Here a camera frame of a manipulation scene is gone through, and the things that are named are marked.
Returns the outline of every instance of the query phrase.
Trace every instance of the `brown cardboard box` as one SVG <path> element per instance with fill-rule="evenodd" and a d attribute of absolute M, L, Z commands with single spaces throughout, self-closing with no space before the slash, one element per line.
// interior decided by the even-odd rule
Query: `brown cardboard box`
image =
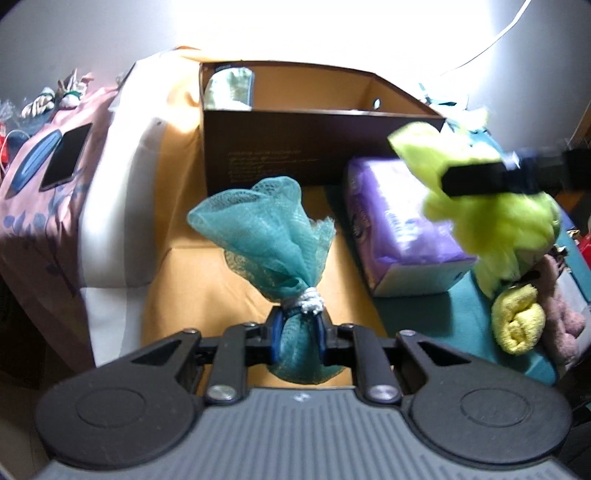
<path fill-rule="evenodd" d="M 209 195 L 277 175 L 303 186 L 338 184 L 351 158 L 391 157 L 387 136 L 403 125 L 443 126 L 439 114 L 373 73 L 315 64 L 203 63 L 202 104 L 212 76 L 238 67 L 254 74 L 252 110 L 203 112 Z"/>

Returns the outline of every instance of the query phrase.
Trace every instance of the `purple package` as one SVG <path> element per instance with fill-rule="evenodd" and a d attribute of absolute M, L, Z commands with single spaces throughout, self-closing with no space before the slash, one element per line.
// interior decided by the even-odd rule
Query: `purple package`
<path fill-rule="evenodd" d="M 375 297 L 447 291 L 476 261 L 452 237 L 451 222 L 433 223 L 421 214 L 426 195 L 397 158 L 349 162 L 347 210 Z"/>

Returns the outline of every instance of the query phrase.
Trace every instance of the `metal screw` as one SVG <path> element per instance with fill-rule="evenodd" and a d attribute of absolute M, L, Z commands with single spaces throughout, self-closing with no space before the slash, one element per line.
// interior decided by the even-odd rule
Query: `metal screw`
<path fill-rule="evenodd" d="M 389 402 L 398 396 L 398 389 L 392 385 L 374 385 L 369 389 L 368 396 L 377 402 Z"/>
<path fill-rule="evenodd" d="M 238 392 L 230 385 L 213 385 L 207 389 L 207 396 L 212 400 L 230 401 L 236 398 Z"/>

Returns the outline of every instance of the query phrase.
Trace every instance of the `stuffed animal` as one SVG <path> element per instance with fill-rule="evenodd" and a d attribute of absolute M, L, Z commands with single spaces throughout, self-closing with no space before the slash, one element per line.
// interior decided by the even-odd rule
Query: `stuffed animal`
<path fill-rule="evenodd" d="M 531 269 L 533 275 L 528 276 L 531 278 L 530 283 L 538 290 L 537 301 L 546 316 L 542 344 L 557 365 L 565 365 L 577 358 L 579 348 L 576 338 L 585 327 L 585 318 L 563 300 L 556 287 L 559 273 L 556 260 L 551 255 L 545 255 Z"/>
<path fill-rule="evenodd" d="M 72 70 L 63 82 L 57 81 L 56 96 L 61 98 L 60 108 L 69 110 L 80 105 L 80 99 L 86 93 L 88 84 L 94 80 L 91 73 L 87 73 L 80 80 L 77 79 L 78 69 Z"/>

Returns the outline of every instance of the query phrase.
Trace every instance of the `yellow towel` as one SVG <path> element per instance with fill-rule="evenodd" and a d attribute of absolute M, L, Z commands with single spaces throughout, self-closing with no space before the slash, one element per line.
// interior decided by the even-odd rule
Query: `yellow towel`
<path fill-rule="evenodd" d="M 492 332 L 507 353 L 530 351 L 542 335 L 544 310 L 535 301 L 538 291 L 532 285 L 505 290 L 492 306 Z"/>

